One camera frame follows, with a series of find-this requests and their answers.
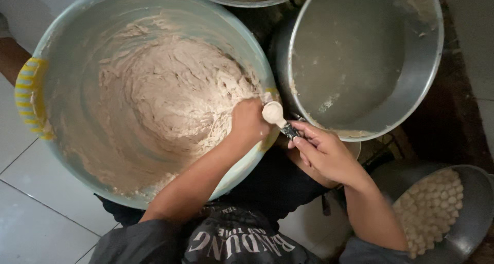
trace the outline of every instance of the dark t-shirt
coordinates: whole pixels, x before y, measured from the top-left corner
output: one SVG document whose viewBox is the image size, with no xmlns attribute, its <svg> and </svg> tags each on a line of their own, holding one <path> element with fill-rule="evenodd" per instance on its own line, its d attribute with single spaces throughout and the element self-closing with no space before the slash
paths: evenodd
<svg viewBox="0 0 494 264">
<path fill-rule="evenodd" d="M 411 263 L 407 253 L 351 238 L 346 263 Z M 163 220 L 114 229 L 96 245 L 90 263 L 322 263 L 269 226 L 258 211 L 210 206 L 178 227 Z"/>
</svg>

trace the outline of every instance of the spoon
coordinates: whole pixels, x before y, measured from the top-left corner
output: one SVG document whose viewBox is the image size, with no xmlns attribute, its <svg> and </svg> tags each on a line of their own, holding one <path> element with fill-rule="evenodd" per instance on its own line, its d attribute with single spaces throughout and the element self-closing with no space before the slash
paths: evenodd
<svg viewBox="0 0 494 264">
<path fill-rule="evenodd" d="M 298 130 L 293 128 L 292 125 L 283 118 L 283 107 L 280 103 L 272 101 L 264 105 L 262 117 L 269 124 L 276 124 L 276 126 L 281 129 L 281 133 L 285 134 L 290 140 L 293 140 L 296 136 L 300 136 Z"/>
</svg>

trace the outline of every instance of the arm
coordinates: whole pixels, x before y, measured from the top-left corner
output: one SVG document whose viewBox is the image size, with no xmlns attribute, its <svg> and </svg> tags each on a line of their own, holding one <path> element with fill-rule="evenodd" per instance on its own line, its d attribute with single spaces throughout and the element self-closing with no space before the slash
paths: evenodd
<svg viewBox="0 0 494 264">
<path fill-rule="evenodd" d="M 184 223 L 199 212 L 225 173 L 268 135 L 270 127 L 261 112 L 260 99 L 238 103 L 232 111 L 230 134 L 159 192 L 139 222 L 168 219 Z"/>
<path fill-rule="evenodd" d="M 407 239 L 391 206 L 337 135 L 308 123 L 292 122 L 307 138 L 293 139 L 306 165 L 344 185 L 348 216 L 360 239 L 381 247 L 406 251 Z"/>
</svg>

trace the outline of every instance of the dark pants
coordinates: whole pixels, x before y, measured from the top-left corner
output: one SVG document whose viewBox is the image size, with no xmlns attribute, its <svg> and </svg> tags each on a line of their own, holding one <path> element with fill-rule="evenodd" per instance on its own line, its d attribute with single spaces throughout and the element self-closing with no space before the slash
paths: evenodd
<svg viewBox="0 0 494 264">
<path fill-rule="evenodd" d="M 277 231 L 279 219 L 328 190 L 299 169 L 281 148 L 273 147 L 244 181 L 213 203 L 257 209 Z M 105 210 L 123 226 L 138 223 L 144 214 L 144 210 L 116 204 L 100 196 L 98 198 L 103 202 Z"/>
</svg>

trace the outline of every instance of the person's right hand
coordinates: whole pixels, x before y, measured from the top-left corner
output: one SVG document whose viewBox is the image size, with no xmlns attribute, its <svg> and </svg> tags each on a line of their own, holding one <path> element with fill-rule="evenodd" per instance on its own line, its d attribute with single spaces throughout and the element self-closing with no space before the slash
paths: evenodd
<svg viewBox="0 0 494 264">
<path fill-rule="evenodd" d="M 295 137 L 289 148 L 297 147 L 304 163 L 327 179 L 359 188 L 370 177 L 335 133 L 306 122 L 290 121 L 306 138 Z"/>
</svg>

